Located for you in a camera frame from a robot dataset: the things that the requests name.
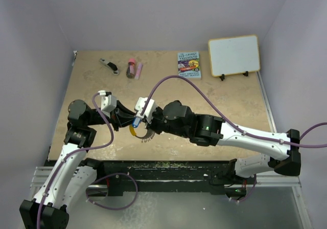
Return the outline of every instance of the gray wall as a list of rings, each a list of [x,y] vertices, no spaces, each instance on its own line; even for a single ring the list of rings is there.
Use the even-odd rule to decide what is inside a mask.
[[[47,0],[0,0],[0,221],[17,228],[51,143],[73,50]]]
[[[50,0],[74,50],[206,50],[263,39],[285,0]]]
[[[327,121],[327,0],[287,0],[262,43],[262,76],[278,131]],[[326,127],[303,143],[327,143]],[[327,149],[301,149],[300,180],[313,225],[327,224]]]

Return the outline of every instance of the whiteboard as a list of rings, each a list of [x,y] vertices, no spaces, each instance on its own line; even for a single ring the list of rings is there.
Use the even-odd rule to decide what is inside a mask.
[[[214,77],[260,70],[257,35],[211,39],[208,46]]]

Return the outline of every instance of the wooden table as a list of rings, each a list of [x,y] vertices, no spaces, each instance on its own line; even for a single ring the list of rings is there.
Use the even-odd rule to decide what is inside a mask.
[[[139,97],[147,97],[152,87],[163,77],[177,74],[177,53],[182,51],[79,51],[69,81],[66,96],[61,108],[49,159],[57,159],[67,131],[68,105],[75,99],[84,100],[91,108],[92,96],[99,90],[111,91],[127,108],[133,110]],[[112,71],[99,63],[104,58],[116,64],[121,74],[114,76]],[[143,63],[139,80],[126,77],[127,61],[135,58]],[[212,100],[226,116],[242,126],[270,131],[266,106],[262,97],[256,73],[249,77],[228,76],[225,81],[212,77],[209,55],[200,52],[202,79],[192,81]],[[153,96],[157,105],[163,108],[171,101],[179,100],[195,113],[217,115],[202,97],[186,82],[169,79]],[[94,126],[98,131],[93,146],[110,140],[107,126]],[[145,132],[136,129],[139,135]],[[151,141],[142,143],[133,137],[129,129],[115,132],[111,146],[90,151],[87,157],[117,160],[230,160],[255,155],[253,151],[236,148],[191,144],[188,139],[170,134],[156,135]]]

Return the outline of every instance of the book cover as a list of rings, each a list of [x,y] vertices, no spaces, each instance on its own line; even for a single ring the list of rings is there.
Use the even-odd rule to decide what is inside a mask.
[[[178,53],[178,75],[186,78],[201,78],[199,52]]]

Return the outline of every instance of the pink eraser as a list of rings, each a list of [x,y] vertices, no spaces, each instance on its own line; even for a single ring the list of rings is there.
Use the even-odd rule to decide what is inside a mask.
[[[136,70],[136,74],[135,74],[135,79],[137,80],[141,74],[141,70],[142,70],[143,64],[142,63],[138,63],[137,65],[137,70]]]
[[[136,60],[133,59],[133,58],[129,59],[129,60],[128,60],[128,63],[129,63],[129,62],[132,62],[132,63],[136,64]]]

